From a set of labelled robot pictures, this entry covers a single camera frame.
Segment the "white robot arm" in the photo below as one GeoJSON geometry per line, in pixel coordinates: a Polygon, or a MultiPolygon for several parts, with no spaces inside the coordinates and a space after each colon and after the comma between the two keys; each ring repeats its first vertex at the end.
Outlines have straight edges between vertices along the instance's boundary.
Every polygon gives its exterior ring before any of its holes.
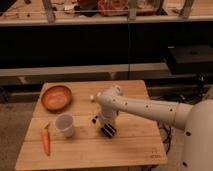
{"type": "Polygon", "coordinates": [[[119,85],[98,92],[101,124],[113,123],[118,111],[163,122],[184,131],[181,171],[213,171],[213,99],[195,105],[134,99],[123,96],[119,85]]]}

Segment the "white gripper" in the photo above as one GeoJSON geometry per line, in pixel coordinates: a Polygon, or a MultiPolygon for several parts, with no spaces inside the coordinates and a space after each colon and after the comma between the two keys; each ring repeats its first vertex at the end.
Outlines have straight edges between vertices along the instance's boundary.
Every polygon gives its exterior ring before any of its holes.
{"type": "Polygon", "coordinates": [[[101,127],[103,127],[105,124],[110,124],[111,126],[115,126],[116,117],[114,115],[103,116],[101,113],[99,113],[98,120],[101,127]]]}

